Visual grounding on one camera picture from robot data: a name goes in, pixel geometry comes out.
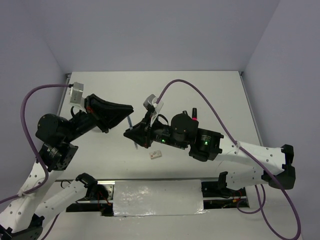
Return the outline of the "blue clear pen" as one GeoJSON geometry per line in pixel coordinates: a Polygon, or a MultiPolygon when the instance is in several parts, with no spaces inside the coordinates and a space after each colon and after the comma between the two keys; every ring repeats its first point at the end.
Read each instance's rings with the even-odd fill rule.
{"type": "MultiPolygon", "coordinates": [[[[127,116],[127,122],[128,122],[128,125],[129,125],[129,129],[132,130],[133,129],[133,124],[132,124],[132,120],[131,120],[130,116],[127,116]]],[[[136,142],[134,142],[134,146],[135,146],[135,149],[138,150],[138,144],[136,142]]]]}

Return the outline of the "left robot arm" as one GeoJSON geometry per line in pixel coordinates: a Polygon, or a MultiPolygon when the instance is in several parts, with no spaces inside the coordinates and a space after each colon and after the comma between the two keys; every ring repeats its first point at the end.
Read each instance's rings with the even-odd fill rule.
{"type": "Polygon", "coordinates": [[[0,214],[2,240],[37,240],[45,225],[72,203],[108,197],[108,191],[94,177],[82,173],[57,195],[43,200],[78,150],[72,141],[94,128],[108,133],[134,111],[131,105],[108,102],[95,94],[82,102],[83,108],[72,111],[71,119],[55,114],[39,119],[35,135],[43,145],[18,197],[0,214]]]}

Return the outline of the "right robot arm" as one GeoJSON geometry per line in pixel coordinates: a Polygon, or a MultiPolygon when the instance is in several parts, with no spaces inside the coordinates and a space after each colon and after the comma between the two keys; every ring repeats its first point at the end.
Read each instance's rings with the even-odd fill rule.
{"type": "Polygon", "coordinates": [[[200,162],[227,161],[249,166],[245,172],[227,169],[219,173],[217,190],[223,196],[253,185],[267,184],[271,188],[285,190],[291,190],[295,185],[293,146],[285,144],[270,148],[240,141],[234,143],[219,132],[199,128],[199,122],[185,111],[167,123],[160,122],[158,118],[152,121],[148,112],[123,135],[146,149],[157,142],[187,149],[188,155],[200,162]]]}

